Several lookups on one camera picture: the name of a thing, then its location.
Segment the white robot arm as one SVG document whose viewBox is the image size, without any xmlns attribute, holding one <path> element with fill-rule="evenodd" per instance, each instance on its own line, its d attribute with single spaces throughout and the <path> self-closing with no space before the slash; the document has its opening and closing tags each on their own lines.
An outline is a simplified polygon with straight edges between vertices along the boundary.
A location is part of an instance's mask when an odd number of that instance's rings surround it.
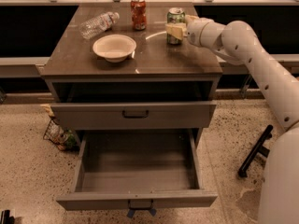
<svg viewBox="0 0 299 224">
<path fill-rule="evenodd" d="M 243 21 L 226 25 L 187 16 L 165 30 L 199 48 L 210 49 L 224 61 L 249 70 L 263 97 L 285 130 L 267 158 L 258 224 L 299 224 L 299 80 L 261 45 Z"/>
</svg>

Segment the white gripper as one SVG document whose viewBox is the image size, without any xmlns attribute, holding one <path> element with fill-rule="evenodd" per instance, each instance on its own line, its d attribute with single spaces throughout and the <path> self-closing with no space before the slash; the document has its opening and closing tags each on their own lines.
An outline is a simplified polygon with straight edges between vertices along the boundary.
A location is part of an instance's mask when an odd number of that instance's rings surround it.
<svg viewBox="0 0 299 224">
<path fill-rule="evenodd" d="M 190 44 L 196 47 L 219 50 L 222 48 L 221 34 L 224 25 L 214 22 L 211 19 L 198 16 L 186 15 L 185 23 L 168 23 L 165 26 L 166 32 L 178 40 L 186 36 Z"/>
</svg>

